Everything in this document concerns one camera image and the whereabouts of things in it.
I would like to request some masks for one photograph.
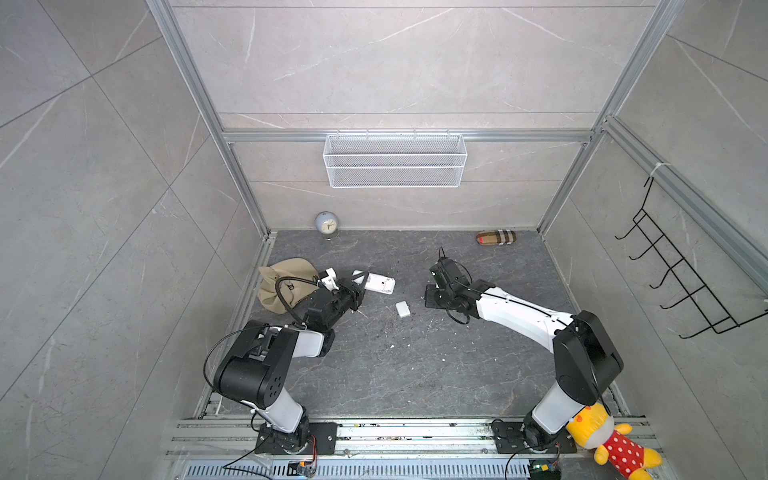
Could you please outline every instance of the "plush toy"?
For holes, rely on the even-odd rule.
[[[585,449],[597,449],[594,460],[600,465],[611,464],[629,480],[651,480],[645,471],[661,465],[661,456],[653,449],[625,437],[632,431],[626,423],[614,427],[614,417],[599,403],[584,407],[565,427],[574,441]]]

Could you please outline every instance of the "hook rack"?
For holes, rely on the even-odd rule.
[[[766,315],[768,315],[768,309],[766,309],[766,311],[765,311],[765,312],[763,312],[763,313],[761,313],[760,315],[757,315],[757,316],[753,316],[752,318],[750,318],[750,319],[748,319],[748,320],[745,320],[745,321],[743,321],[743,322],[738,322],[738,321],[737,321],[735,318],[733,318],[733,316],[730,314],[730,312],[728,311],[728,309],[727,309],[727,308],[726,308],[726,307],[723,305],[723,303],[722,303],[722,302],[720,302],[720,299],[719,299],[719,298],[717,298],[717,295],[715,295],[715,294],[714,294],[714,292],[712,291],[712,289],[710,289],[710,288],[709,288],[709,286],[707,285],[707,283],[706,283],[706,282],[704,282],[704,280],[701,278],[701,276],[699,275],[699,273],[698,273],[698,272],[697,272],[697,271],[696,271],[696,270],[693,268],[693,266],[692,266],[690,263],[688,263],[688,259],[687,259],[687,258],[686,258],[686,257],[685,257],[685,256],[684,256],[682,253],[680,253],[680,251],[677,249],[677,246],[676,246],[674,243],[672,243],[672,240],[671,240],[671,239],[670,239],[670,238],[667,236],[667,234],[666,234],[666,233],[665,233],[665,232],[664,232],[664,231],[663,231],[663,230],[662,230],[662,229],[661,229],[661,228],[658,226],[658,224],[657,224],[657,223],[656,223],[656,221],[653,219],[653,217],[652,217],[652,216],[651,216],[651,215],[650,215],[650,214],[649,214],[649,213],[648,213],[648,212],[645,210],[645,203],[646,203],[646,202],[647,202],[647,200],[648,200],[648,194],[650,193],[650,188],[651,188],[651,187],[654,185],[654,178],[653,178],[653,177],[649,177],[649,178],[648,178],[648,180],[646,180],[646,181],[645,181],[645,184],[643,185],[643,187],[645,187],[646,185],[648,186],[648,189],[645,191],[645,198],[643,199],[643,204],[641,205],[641,207],[640,207],[640,209],[637,211],[637,213],[636,213],[636,214],[635,214],[635,215],[632,217],[632,223],[633,223],[634,225],[633,225],[633,226],[632,226],[632,228],[631,228],[631,229],[629,229],[629,231],[628,231],[628,232],[626,232],[626,234],[625,234],[625,235],[623,235],[622,237],[616,237],[616,236],[614,236],[614,238],[616,238],[616,240],[623,240],[623,239],[627,238],[627,235],[629,235],[630,233],[632,233],[632,231],[633,231],[633,230],[638,230],[638,231],[640,231],[640,232],[643,234],[643,236],[645,237],[645,239],[646,239],[646,240],[648,240],[648,243],[650,243],[650,246],[649,246],[647,249],[645,249],[645,251],[644,251],[643,253],[641,253],[639,256],[637,256],[637,257],[632,257],[632,256],[630,256],[630,257],[629,257],[629,259],[630,259],[630,260],[638,260],[638,259],[642,258],[642,257],[643,257],[643,255],[645,255],[646,253],[648,253],[649,251],[653,250],[653,251],[655,251],[655,252],[656,252],[656,254],[657,254],[657,255],[658,255],[660,258],[661,258],[661,261],[663,261],[663,262],[664,262],[664,265],[666,265],[666,266],[667,266],[667,271],[664,273],[664,276],[662,276],[662,277],[661,277],[661,281],[658,283],[658,285],[654,286],[654,285],[650,285],[650,284],[648,284],[648,286],[649,286],[650,288],[654,289],[654,290],[655,290],[655,289],[657,289],[657,288],[659,288],[659,287],[660,287],[662,284],[664,284],[664,281],[667,279],[667,277],[668,277],[668,276],[669,276],[669,274],[671,273],[671,274],[672,274],[672,276],[674,277],[674,279],[675,279],[675,280],[677,280],[677,282],[678,282],[678,283],[680,284],[680,286],[683,288],[683,291],[686,293],[686,294],[685,294],[685,296],[684,296],[683,298],[679,299],[677,302],[673,303],[672,305],[669,305],[669,306],[659,305],[659,306],[660,306],[662,309],[664,309],[664,310],[668,310],[668,309],[674,308],[675,306],[678,306],[678,305],[680,305],[680,304],[681,304],[681,303],[682,303],[684,300],[688,300],[688,299],[690,299],[690,300],[691,300],[691,301],[694,303],[694,305],[696,306],[697,310],[699,310],[699,313],[701,313],[701,316],[703,316],[703,317],[704,317],[704,320],[706,320],[706,321],[707,321],[707,325],[708,325],[708,326],[704,327],[703,329],[699,330],[698,332],[695,332],[694,334],[692,334],[692,335],[688,335],[688,336],[682,336],[682,335],[679,335],[679,334],[678,334],[678,336],[679,336],[681,339],[690,339],[690,338],[693,338],[693,337],[695,337],[696,335],[699,335],[700,333],[704,333],[704,332],[706,332],[707,330],[710,330],[710,329],[711,329],[713,332],[717,333],[717,334],[721,334],[721,333],[725,333],[725,332],[728,332],[729,330],[732,330],[732,329],[735,329],[735,328],[741,327],[741,326],[743,326],[743,325],[746,325],[746,324],[748,324],[749,322],[752,322],[753,320],[757,320],[757,319],[759,319],[760,317],[763,317],[763,316],[766,316]],[[651,223],[654,225],[654,227],[656,227],[656,229],[657,229],[657,230],[660,232],[660,236],[659,236],[659,237],[658,237],[656,240],[651,240],[651,239],[650,239],[650,237],[648,236],[648,233],[647,233],[645,230],[643,230],[643,227],[640,225],[640,222],[641,222],[642,220],[645,220],[645,219],[648,219],[648,220],[649,220],[649,221],[650,221],[650,222],[651,222]],[[661,252],[659,251],[659,249],[658,249],[658,247],[657,247],[657,244],[658,244],[658,243],[659,243],[659,242],[660,242],[662,239],[665,239],[665,240],[666,240],[666,241],[667,241],[667,242],[668,242],[668,243],[669,243],[669,244],[672,246],[672,249],[674,250],[674,252],[675,252],[675,253],[676,253],[676,254],[677,254],[679,257],[680,257],[680,259],[679,259],[679,260],[677,260],[676,262],[674,262],[674,263],[670,264],[670,262],[669,262],[669,261],[667,261],[667,258],[666,258],[664,255],[662,255],[662,254],[661,254]],[[689,289],[689,287],[688,287],[688,286],[686,286],[686,285],[683,283],[683,281],[682,281],[682,280],[680,279],[680,277],[677,275],[677,272],[675,272],[675,271],[674,271],[675,267],[676,267],[676,266],[678,266],[678,265],[680,265],[681,263],[684,263],[685,265],[687,265],[687,266],[688,266],[688,268],[690,269],[690,271],[691,271],[691,272],[693,272],[693,273],[694,273],[694,275],[696,276],[696,278],[697,278],[697,279],[698,279],[698,280],[701,282],[701,286],[699,286],[699,287],[698,287],[698,288],[696,288],[695,290],[690,290],[690,289]],[[709,318],[709,317],[706,315],[706,313],[704,313],[704,311],[701,309],[701,306],[700,306],[700,305],[699,305],[699,303],[696,301],[696,298],[694,298],[694,295],[695,295],[696,293],[699,293],[699,292],[701,292],[702,290],[705,290],[707,293],[709,293],[709,294],[712,296],[712,298],[714,298],[714,299],[715,299],[715,301],[717,302],[717,304],[718,304],[718,305],[720,305],[720,308],[722,308],[722,309],[723,309],[723,311],[724,311],[724,312],[725,312],[725,314],[726,314],[725,318],[723,318],[723,319],[721,319],[721,320],[718,320],[718,321],[716,321],[716,322],[714,322],[714,323],[713,323],[713,322],[710,320],[710,318]],[[722,323],[724,323],[724,322],[727,322],[727,321],[730,321],[730,323],[727,323],[727,324],[725,325],[725,327],[726,327],[726,328],[724,328],[724,329],[722,329],[722,330],[719,330],[719,331],[718,331],[718,330],[715,328],[716,326],[719,326],[720,324],[722,324]]]

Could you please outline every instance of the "wall tile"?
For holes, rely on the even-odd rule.
[[[762,431],[768,426],[764,401],[768,392],[768,377],[764,374],[768,351],[763,335],[768,317],[722,335],[709,332],[693,339],[678,336],[690,335],[707,324],[689,300],[671,310],[659,307],[674,303],[685,293],[671,275],[659,289],[649,287],[659,283],[666,271],[657,254],[651,252],[635,261],[627,258],[647,248],[642,234],[631,233],[625,240],[614,237],[631,228],[631,217],[645,195],[646,178],[645,172],[616,144],[606,143],[598,149],[571,198],[626,279],[741,471],[747,478],[765,478],[768,457],[762,449],[755,452],[752,445],[762,442]],[[735,318],[745,320],[763,312],[765,294],[660,187],[653,187],[646,210]],[[650,223],[643,225],[652,228]],[[660,243],[662,251],[669,260],[677,261],[679,256],[673,258],[664,242]],[[692,280],[687,283],[689,290],[701,284],[686,267],[678,267],[675,272],[684,281]],[[700,293],[697,300],[714,320],[725,317],[709,294]]]
[[[213,140],[205,141],[170,187],[210,244],[218,247],[240,194]]]
[[[603,321],[624,360],[617,384],[634,412],[649,418],[677,477],[744,478],[633,292],[570,200],[546,241],[579,307]]]
[[[329,210],[356,230],[532,229],[558,181],[463,182],[458,188],[340,188],[328,182],[251,182],[275,229],[314,228]]]
[[[469,142],[462,181],[562,180],[579,147],[576,142]],[[322,143],[238,143],[235,152],[249,180],[327,178]]]
[[[197,367],[227,331],[239,294],[240,288],[214,255],[141,391],[102,478],[160,478],[161,439],[178,419],[194,414],[205,385]]]
[[[768,3],[688,0],[670,35],[768,78]]]
[[[768,248],[766,111],[768,81],[665,38],[620,118]]]
[[[0,401],[1,477],[99,476],[213,254],[168,190]]]
[[[253,225],[245,204],[240,202],[219,243],[217,253],[241,287],[245,286],[245,280],[252,268],[253,256],[256,255],[260,243],[259,231]]]
[[[169,184],[208,131],[160,39],[95,76]]]
[[[93,80],[0,129],[0,159],[2,394],[167,185]]]
[[[0,125],[88,76],[56,25],[34,0],[0,10]]]
[[[220,114],[224,128],[592,128],[597,112],[514,114]]]
[[[91,73],[160,36],[144,0],[41,0],[41,3]]]
[[[655,0],[172,0],[190,7],[594,7],[653,6]]]
[[[219,111],[472,113],[599,110],[652,10],[175,12]]]

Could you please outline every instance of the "beige cap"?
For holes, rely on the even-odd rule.
[[[260,266],[261,284],[258,297],[261,305],[275,313],[285,313],[286,309],[277,298],[275,282],[282,276],[298,276],[307,280],[317,277],[317,270],[312,264],[303,258],[290,258],[272,266]],[[317,290],[314,285],[304,282],[285,280],[280,284],[280,292],[288,305],[295,306],[302,298]]]

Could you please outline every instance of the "white wire basket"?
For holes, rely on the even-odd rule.
[[[458,187],[467,148],[460,134],[331,134],[323,160],[332,188]]]

